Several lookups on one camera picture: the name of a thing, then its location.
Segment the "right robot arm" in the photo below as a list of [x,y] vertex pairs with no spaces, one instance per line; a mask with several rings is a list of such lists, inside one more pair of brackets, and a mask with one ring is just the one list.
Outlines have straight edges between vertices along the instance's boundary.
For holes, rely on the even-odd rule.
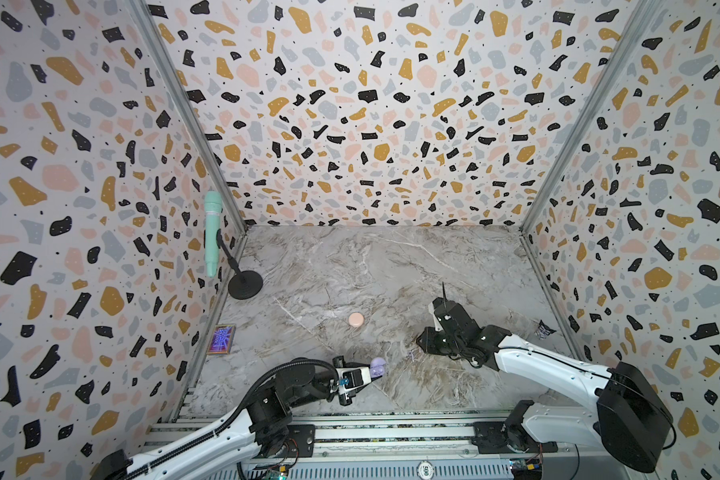
[[541,453],[560,443],[604,449],[631,470],[653,473],[661,453],[677,438],[673,418],[639,369],[575,360],[539,347],[509,330],[481,327],[464,307],[445,296],[429,306],[434,323],[416,343],[429,355],[517,375],[574,401],[551,407],[520,401],[503,424],[478,435],[481,449]]

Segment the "purple earbud charging case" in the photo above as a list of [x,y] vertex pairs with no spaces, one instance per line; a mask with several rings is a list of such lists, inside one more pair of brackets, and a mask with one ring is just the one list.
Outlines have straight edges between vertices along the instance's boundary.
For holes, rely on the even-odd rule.
[[385,374],[386,361],[381,357],[376,357],[369,364],[369,372],[372,379],[381,378]]

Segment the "pink earbud charging case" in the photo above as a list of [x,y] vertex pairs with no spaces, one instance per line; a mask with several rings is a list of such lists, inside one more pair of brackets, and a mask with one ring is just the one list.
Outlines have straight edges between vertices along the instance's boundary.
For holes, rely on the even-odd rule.
[[365,317],[359,313],[354,312],[348,317],[348,324],[353,328],[359,328],[365,323]]

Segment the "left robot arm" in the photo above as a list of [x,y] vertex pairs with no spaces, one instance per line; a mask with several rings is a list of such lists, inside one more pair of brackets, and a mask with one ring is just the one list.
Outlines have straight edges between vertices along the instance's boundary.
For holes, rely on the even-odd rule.
[[202,479],[233,464],[278,454],[290,443],[292,409],[334,399],[348,406],[384,375],[381,363],[296,358],[257,379],[232,411],[166,446],[129,457],[118,450],[94,479]]

